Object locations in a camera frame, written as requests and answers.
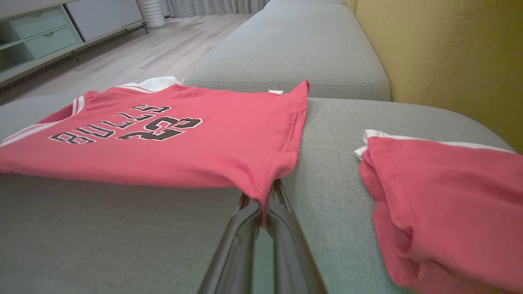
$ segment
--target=white trim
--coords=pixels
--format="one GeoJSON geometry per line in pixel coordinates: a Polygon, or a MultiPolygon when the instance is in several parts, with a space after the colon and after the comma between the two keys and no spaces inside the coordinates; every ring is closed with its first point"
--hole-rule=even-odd
{"type": "Polygon", "coordinates": [[[32,135],[34,133],[37,133],[39,131],[45,130],[49,127],[54,126],[55,124],[62,122],[69,117],[72,117],[76,114],[78,114],[83,108],[84,108],[84,96],[80,96],[79,98],[76,98],[73,100],[73,111],[70,116],[59,120],[59,121],[53,121],[53,122],[46,122],[46,123],[35,123],[32,126],[28,126],[26,128],[21,129],[20,131],[10,135],[9,137],[5,138],[5,140],[0,144],[0,147],[9,145],[11,143],[14,143],[18,140],[21,140],[29,135],[32,135]]]}
{"type": "Polygon", "coordinates": [[[279,91],[279,90],[271,90],[271,89],[269,89],[269,93],[273,93],[273,94],[276,94],[276,95],[283,95],[283,91],[279,91]]]}
{"type": "MultiPolygon", "coordinates": [[[[400,135],[389,135],[387,133],[384,133],[382,131],[377,130],[365,130],[363,133],[363,142],[365,142],[365,146],[360,147],[356,150],[354,150],[354,154],[360,159],[363,160],[363,153],[369,148],[368,147],[368,139],[372,137],[380,137],[380,138],[391,138],[391,139],[397,139],[397,140],[422,140],[422,141],[430,141],[427,139],[420,139],[420,138],[413,138],[413,137],[407,137],[407,136],[400,136],[400,135]]],[[[473,148],[473,149],[491,149],[491,150],[497,150],[497,151],[504,151],[509,153],[514,153],[509,150],[505,150],[498,147],[488,146],[488,145],[482,145],[482,144],[476,144],[476,143],[467,143],[467,142],[439,142],[439,141],[433,141],[438,142],[445,145],[450,146],[461,146],[461,147],[467,147],[467,148],[473,148]]]]}
{"type": "Polygon", "coordinates": [[[73,112],[73,115],[75,114],[78,114],[80,111],[82,111],[82,109],[84,109],[84,105],[85,105],[85,98],[84,96],[80,96],[77,100],[77,103],[78,103],[78,110],[76,112],[73,112]]]}
{"type": "Polygon", "coordinates": [[[73,115],[76,113],[76,99],[73,100],[73,115]]]}
{"type": "Polygon", "coordinates": [[[24,132],[21,135],[15,136],[14,138],[12,138],[10,140],[7,140],[7,139],[4,140],[4,142],[2,142],[2,144],[0,144],[0,147],[9,145],[9,144],[14,143],[16,141],[19,141],[19,140],[21,140],[21,139],[23,139],[23,138],[25,138],[25,137],[27,137],[29,135],[32,135],[34,133],[38,133],[39,131],[45,130],[47,128],[50,128],[50,127],[54,126],[55,124],[57,124],[59,122],[62,122],[63,120],[64,119],[59,120],[59,121],[54,121],[54,122],[41,123],[41,124],[39,124],[39,126],[37,128],[33,128],[30,131],[24,132]]]}
{"type": "MultiPolygon", "coordinates": [[[[126,88],[126,89],[131,89],[131,90],[142,92],[142,93],[156,93],[161,90],[167,89],[168,87],[170,87],[174,84],[180,84],[180,82],[173,76],[163,76],[163,77],[150,78],[148,80],[143,81],[140,84],[129,83],[129,84],[121,85],[121,86],[116,86],[116,88],[126,88]]],[[[48,122],[48,123],[36,123],[32,126],[23,128],[20,131],[7,137],[2,142],[2,144],[0,144],[0,146],[9,145],[9,144],[16,142],[18,140],[21,140],[29,135],[32,135],[39,131],[45,130],[51,126],[54,126],[55,124],[68,119],[69,117],[77,115],[85,107],[84,96],[82,95],[79,98],[73,100],[72,104],[73,104],[73,111],[70,116],[68,116],[62,120],[59,120],[59,121],[48,122]]]]}
{"type": "Polygon", "coordinates": [[[128,84],[116,86],[116,88],[125,88],[125,89],[135,90],[135,91],[142,92],[142,93],[156,93],[161,90],[167,89],[174,84],[180,84],[178,79],[176,79],[173,76],[162,76],[162,77],[150,78],[148,80],[141,82],[140,84],[128,83],[128,84]]]}

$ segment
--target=yellow wall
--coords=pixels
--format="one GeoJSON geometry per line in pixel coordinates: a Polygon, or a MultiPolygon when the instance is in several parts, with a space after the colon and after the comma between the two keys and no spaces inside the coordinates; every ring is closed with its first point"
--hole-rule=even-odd
{"type": "Polygon", "coordinates": [[[359,0],[394,101],[471,117],[523,152],[523,1],[359,0]]]}
{"type": "Polygon", "coordinates": [[[356,7],[358,6],[358,0],[344,0],[345,5],[350,8],[354,13],[356,13],[356,7]]]}

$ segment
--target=clothing tag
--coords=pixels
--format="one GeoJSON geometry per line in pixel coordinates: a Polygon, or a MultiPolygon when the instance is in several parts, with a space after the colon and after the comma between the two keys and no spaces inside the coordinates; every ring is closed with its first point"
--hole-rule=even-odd
{"type": "Polygon", "coordinates": [[[278,91],[278,90],[271,90],[271,89],[269,89],[269,93],[273,93],[273,94],[276,94],[276,95],[283,95],[283,91],[278,91]]]}

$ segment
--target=red jersey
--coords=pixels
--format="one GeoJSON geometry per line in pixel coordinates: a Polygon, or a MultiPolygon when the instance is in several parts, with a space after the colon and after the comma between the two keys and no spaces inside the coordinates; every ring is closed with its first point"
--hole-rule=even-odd
{"type": "Polygon", "coordinates": [[[367,149],[356,151],[360,173],[398,285],[428,294],[523,292],[523,156],[372,130],[366,137],[367,149]]]}
{"type": "Polygon", "coordinates": [[[237,186],[264,206],[272,181],[296,165],[308,82],[285,95],[178,84],[158,91],[164,84],[158,78],[86,92],[6,138],[0,172],[127,185],[237,186]]]}

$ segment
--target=white curtain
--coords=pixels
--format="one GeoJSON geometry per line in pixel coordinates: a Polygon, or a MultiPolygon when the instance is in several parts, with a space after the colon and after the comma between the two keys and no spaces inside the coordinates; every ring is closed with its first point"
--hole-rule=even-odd
{"type": "Polygon", "coordinates": [[[226,13],[256,13],[269,0],[167,0],[175,17],[226,13]]]}

